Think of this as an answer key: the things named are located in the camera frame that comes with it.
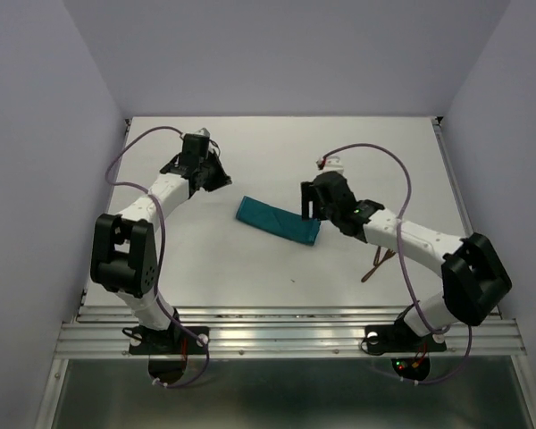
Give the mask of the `teal cloth napkin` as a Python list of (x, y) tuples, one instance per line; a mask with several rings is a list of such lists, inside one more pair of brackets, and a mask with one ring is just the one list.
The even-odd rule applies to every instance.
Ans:
[(242, 198), (235, 218), (260, 231), (307, 246), (315, 244), (321, 226), (319, 220), (304, 220), (300, 214), (248, 196)]

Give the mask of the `brown wooden spoon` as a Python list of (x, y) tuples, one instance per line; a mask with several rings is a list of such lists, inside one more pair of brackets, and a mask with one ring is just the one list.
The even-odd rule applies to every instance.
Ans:
[(382, 264), (381, 247), (378, 247), (374, 255), (373, 265), (379, 266), (381, 264)]

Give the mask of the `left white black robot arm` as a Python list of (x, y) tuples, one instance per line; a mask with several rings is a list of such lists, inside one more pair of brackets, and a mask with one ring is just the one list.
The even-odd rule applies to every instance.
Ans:
[(149, 188), (121, 181), (119, 187), (141, 192), (117, 214), (101, 214), (95, 223), (90, 278), (122, 300), (151, 330), (150, 341), (162, 352), (180, 345), (175, 309), (159, 291), (166, 242), (166, 218), (201, 189), (212, 192), (231, 184), (219, 155), (178, 154), (166, 164)]

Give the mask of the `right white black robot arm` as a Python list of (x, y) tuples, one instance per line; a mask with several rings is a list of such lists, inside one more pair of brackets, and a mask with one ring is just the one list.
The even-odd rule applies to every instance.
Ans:
[(411, 259), (441, 278), (441, 292), (413, 299), (389, 327), (404, 349), (457, 322), (480, 325), (512, 289), (498, 253), (480, 233), (459, 237), (400, 220), (378, 202), (356, 199), (336, 173), (305, 181), (300, 189), (303, 218), (327, 220), (344, 235), (392, 250), (401, 262)]

